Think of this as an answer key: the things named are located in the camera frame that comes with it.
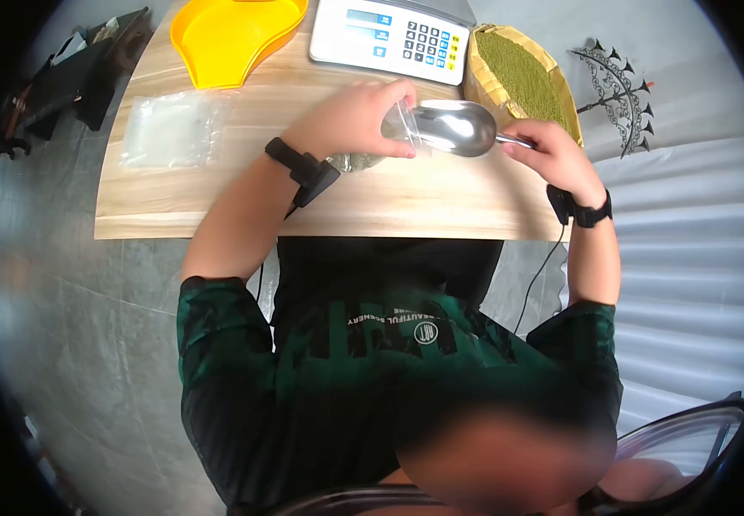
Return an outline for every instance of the wood grain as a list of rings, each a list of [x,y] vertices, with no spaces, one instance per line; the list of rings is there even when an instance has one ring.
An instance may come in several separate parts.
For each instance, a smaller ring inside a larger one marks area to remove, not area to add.
[[[97,239],[192,236],[222,188],[306,110],[352,81],[397,77],[312,62],[308,47],[317,2],[311,2],[294,38],[266,58],[243,88],[231,90],[236,98],[217,163],[201,169],[120,167],[133,99],[193,88],[169,38],[171,20],[184,4],[177,0],[172,5],[122,97],[99,180]],[[459,98],[458,88],[415,83],[420,99]],[[386,159],[370,170],[343,174],[292,215],[281,234],[556,240],[561,225],[545,186],[538,174],[497,147],[476,159],[440,152],[415,160]]]

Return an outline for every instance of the scoop handle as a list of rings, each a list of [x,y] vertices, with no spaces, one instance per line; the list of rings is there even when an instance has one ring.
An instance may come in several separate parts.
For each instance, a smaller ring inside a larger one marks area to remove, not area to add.
[[[501,133],[495,135],[495,141],[499,144],[518,144],[526,147],[527,149],[537,150],[535,144],[531,141],[527,141],[521,138],[513,138],[512,136],[502,135]]]

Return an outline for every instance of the black cable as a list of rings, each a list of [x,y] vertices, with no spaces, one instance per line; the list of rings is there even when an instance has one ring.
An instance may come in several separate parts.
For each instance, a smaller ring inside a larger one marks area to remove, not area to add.
[[[260,303],[260,289],[263,287],[263,267],[264,266],[265,266],[265,262],[260,264],[260,280],[258,280],[259,282],[257,283],[257,298],[255,299],[255,301],[257,301],[258,304]]]
[[[547,265],[547,261],[549,260],[549,257],[552,256],[552,253],[555,252],[555,248],[558,247],[558,244],[561,243],[561,239],[564,238],[564,230],[566,229],[566,226],[561,226],[561,236],[558,237],[558,242],[555,242],[555,245],[552,246],[552,249],[549,250],[549,253],[547,254],[547,257],[543,259],[543,263],[541,264],[541,268],[538,269],[538,272],[535,273],[535,277],[532,278],[532,281],[530,282],[529,288],[527,288],[527,293],[524,296],[524,307],[521,308],[521,315],[518,317],[518,324],[515,325],[515,330],[512,332],[513,334],[518,333],[518,328],[521,326],[521,320],[524,318],[524,311],[526,310],[526,303],[530,300],[530,291],[532,290],[532,285],[535,283],[535,280],[538,279],[538,275],[541,274],[541,271],[543,270],[544,266]]]

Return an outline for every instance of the digital scale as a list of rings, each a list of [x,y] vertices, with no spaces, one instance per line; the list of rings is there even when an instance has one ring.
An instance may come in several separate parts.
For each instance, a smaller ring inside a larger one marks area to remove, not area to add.
[[[475,23],[467,0],[321,0],[309,56],[457,86]]]

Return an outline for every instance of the green t-shirt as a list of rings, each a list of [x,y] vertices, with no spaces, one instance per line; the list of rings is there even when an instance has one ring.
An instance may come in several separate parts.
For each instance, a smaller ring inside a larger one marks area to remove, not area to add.
[[[266,508],[383,479],[396,430],[419,438],[452,399],[570,422],[601,407],[614,424],[613,316],[573,304],[524,342],[464,301],[393,288],[313,298],[275,329],[273,352],[242,280],[195,276],[177,310],[184,427],[226,505]]]

